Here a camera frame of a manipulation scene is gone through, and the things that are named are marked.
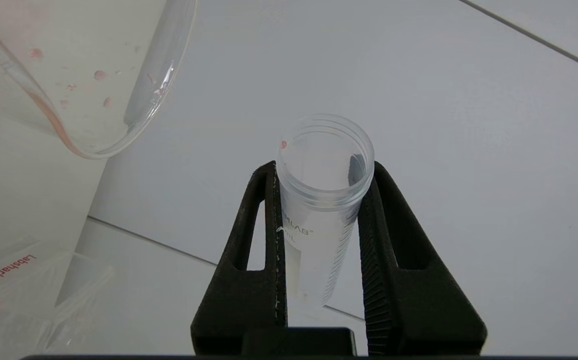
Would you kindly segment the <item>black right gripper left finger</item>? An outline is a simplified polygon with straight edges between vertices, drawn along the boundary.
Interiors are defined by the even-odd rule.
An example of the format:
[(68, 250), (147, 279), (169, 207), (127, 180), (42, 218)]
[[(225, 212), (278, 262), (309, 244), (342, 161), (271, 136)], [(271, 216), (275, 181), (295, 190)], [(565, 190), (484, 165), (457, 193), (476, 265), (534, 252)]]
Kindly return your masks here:
[[(264, 205), (264, 267), (249, 270), (260, 205)], [(190, 326), (198, 356), (237, 356), (250, 330), (288, 325), (285, 240), (276, 164), (251, 175), (225, 248)]]

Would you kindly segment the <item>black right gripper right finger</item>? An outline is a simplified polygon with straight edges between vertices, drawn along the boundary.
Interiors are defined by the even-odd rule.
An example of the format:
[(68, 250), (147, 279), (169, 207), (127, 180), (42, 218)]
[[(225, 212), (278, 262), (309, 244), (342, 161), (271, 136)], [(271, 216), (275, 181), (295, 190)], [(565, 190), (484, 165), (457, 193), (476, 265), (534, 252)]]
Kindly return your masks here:
[(483, 319), (379, 162), (357, 221), (369, 356), (478, 356)]

